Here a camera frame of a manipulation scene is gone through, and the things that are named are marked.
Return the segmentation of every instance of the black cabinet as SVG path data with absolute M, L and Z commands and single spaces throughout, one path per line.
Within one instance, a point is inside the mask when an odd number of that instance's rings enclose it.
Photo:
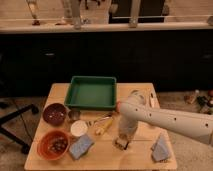
M 73 75 L 153 82 L 158 91 L 213 85 L 212 30 L 0 35 L 0 54 L 14 96 L 47 95 Z

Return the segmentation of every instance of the gray sponge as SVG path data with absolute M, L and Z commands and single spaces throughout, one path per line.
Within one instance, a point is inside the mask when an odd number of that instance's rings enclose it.
M 152 158 L 155 162 L 160 162 L 170 158 L 171 153 L 167 147 L 166 140 L 163 134 L 160 134 L 156 143 L 152 146 Z
M 70 146 L 69 152 L 72 157 L 77 160 L 84 155 L 89 148 L 94 144 L 93 140 L 88 135 L 81 136 L 78 141 Z

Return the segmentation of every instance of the bowl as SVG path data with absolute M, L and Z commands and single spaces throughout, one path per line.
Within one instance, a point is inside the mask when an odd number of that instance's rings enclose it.
M 64 105 L 60 103 L 53 103 L 44 109 L 43 119 L 53 126 L 59 126 L 64 122 L 66 113 Z
M 61 130 L 53 130 L 41 138 L 37 152 L 45 160 L 58 160 L 64 156 L 69 146 L 69 135 Z

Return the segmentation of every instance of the cable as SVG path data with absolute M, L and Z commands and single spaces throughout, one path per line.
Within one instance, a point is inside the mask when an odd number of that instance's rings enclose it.
M 19 106 L 17 105 L 15 99 L 14 99 L 13 97 L 10 97 L 10 99 L 11 99 L 12 103 L 14 104 L 14 106 L 16 107 L 16 109 L 19 110 L 20 108 L 19 108 Z M 28 131 L 28 129 L 27 129 L 26 122 L 25 122 L 25 120 L 24 120 L 22 114 L 20 114 L 19 116 L 20 116 L 20 118 L 21 118 L 21 120 L 22 120 L 22 122 L 23 122 L 25 132 L 26 132 L 26 134 L 28 135 L 28 137 L 30 138 L 31 143 L 32 143 L 32 142 L 33 142 L 33 138 L 32 138 L 32 136 L 30 135 L 30 133 L 29 133 L 29 131 Z

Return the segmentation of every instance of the yellow object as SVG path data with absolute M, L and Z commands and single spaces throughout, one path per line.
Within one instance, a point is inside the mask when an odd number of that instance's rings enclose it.
M 103 135 L 104 132 L 112 125 L 113 117 L 109 118 L 103 125 L 100 125 L 95 130 L 96 135 Z

